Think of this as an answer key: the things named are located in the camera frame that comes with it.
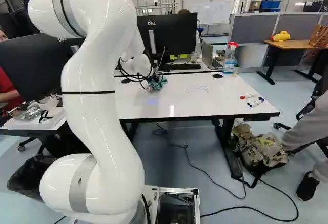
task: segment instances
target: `blue marker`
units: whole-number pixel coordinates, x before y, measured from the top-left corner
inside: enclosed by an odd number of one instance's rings
[[[261,103],[263,103],[264,102],[264,98],[262,98],[261,100],[259,100],[259,101],[255,101],[254,103],[252,103],[252,104],[250,104],[250,103],[247,103],[248,105],[249,105],[249,107],[255,107],[255,106],[257,106],[257,105],[259,105],[259,104],[261,104]]]

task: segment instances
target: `computer monitor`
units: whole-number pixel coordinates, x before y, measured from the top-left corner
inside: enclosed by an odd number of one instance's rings
[[[71,46],[84,38],[58,39],[35,34],[0,43],[0,66],[8,75],[24,101],[60,91],[60,75],[72,57]]]
[[[197,13],[138,16],[138,28],[151,57],[195,52]]]

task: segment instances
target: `blue bin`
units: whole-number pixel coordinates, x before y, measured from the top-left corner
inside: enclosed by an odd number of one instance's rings
[[[261,8],[278,8],[280,1],[262,1]]]

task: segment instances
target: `red shirt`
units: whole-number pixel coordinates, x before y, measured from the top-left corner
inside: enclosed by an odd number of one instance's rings
[[[6,73],[3,71],[3,69],[0,67],[0,93],[10,92],[14,90],[16,90],[16,88],[14,87]],[[22,97],[15,97],[7,102],[8,104],[4,109],[9,111],[20,105],[23,102],[23,99]]]

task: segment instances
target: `pants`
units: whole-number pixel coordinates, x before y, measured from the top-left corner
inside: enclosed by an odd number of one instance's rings
[[[328,137],[328,91],[315,102],[315,108],[286,131],[282,144],[288,151]],[[328,160],[314,165],[312,176],[322,182],[328,182]]]

